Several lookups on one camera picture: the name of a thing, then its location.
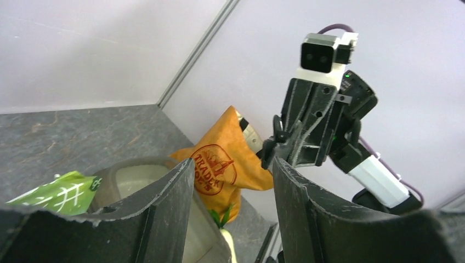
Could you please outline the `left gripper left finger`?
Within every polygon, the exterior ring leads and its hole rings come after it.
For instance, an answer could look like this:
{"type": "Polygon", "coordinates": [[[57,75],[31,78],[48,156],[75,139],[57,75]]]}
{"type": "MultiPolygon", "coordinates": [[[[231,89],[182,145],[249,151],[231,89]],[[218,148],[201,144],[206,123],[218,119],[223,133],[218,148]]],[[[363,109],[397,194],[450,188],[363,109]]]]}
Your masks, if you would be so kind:
{"type": "Polygon", "coordinates": [[[181,262],[194,190],[186,159],[94,214],[1,207],[1,262],[181,262]]]}

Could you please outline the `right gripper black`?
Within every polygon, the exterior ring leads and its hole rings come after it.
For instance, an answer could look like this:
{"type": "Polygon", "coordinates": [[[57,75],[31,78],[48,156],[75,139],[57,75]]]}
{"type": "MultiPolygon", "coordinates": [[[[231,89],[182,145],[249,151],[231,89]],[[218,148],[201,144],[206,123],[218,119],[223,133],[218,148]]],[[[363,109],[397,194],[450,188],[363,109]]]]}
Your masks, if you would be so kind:
{"type": "Polygon", "coordinates": [[[293,78],[281,110],[290,133],[287,162],[293,167],[321,166],[330,151],[343,110],[352,97],[329,84],[293,78]]]}

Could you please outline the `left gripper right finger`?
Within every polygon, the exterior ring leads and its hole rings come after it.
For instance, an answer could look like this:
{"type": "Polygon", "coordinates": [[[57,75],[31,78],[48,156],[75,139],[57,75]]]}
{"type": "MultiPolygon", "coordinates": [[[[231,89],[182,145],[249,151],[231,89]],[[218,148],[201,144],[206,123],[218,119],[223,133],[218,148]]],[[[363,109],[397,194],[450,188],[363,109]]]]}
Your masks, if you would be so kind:
{"type": "Polygon", "coordinates": [[[393,215],[347,201],[281,158],[274,192],[286,262],[455,262],[446,214],[393,215]]]}

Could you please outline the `black bag clip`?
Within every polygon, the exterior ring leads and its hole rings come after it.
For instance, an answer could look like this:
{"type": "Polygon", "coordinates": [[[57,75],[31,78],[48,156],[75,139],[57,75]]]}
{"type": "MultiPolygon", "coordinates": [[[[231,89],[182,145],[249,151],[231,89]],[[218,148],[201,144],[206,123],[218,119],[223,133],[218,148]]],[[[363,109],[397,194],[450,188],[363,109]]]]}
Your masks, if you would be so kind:
{"type": "Polygon", "coordinates": [[[262,168],[271,170],[275,157],[286,160],[291,152],[288,141],[291,134],[285,131],[280,116],[273,117],[273,135],[263,142],[261,162],[262,168]]]}

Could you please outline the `green litter bag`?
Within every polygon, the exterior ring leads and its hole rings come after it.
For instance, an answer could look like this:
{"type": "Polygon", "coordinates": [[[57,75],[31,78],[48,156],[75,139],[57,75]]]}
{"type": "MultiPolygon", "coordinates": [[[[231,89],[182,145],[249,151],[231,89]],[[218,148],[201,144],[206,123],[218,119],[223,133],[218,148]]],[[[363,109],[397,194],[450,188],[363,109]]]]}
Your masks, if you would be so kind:
{"type": "Polygon", "coordinates": [[[99,176],[85,176],[78,171],[57,174],[54,181],[23,193],[7,203],[46,208],[65,215],[84,214],[102,179],[99,176]]]}

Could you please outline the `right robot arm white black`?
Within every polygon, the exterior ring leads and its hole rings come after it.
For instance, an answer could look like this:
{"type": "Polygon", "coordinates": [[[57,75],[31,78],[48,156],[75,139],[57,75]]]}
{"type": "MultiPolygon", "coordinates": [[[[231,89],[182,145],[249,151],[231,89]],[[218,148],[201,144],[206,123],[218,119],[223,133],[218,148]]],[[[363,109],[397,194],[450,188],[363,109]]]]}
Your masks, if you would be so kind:
{"type": "Polygon", "coordinates": [[[395,215],[421,209],[423,198],[360,135],[361,120],[377,103],[373,89],[351,70],[338,90],[292,79],[274,118],[276,155],[293,167],[319,167],[330,159],[363,186],[353,203],[395,215]]]}

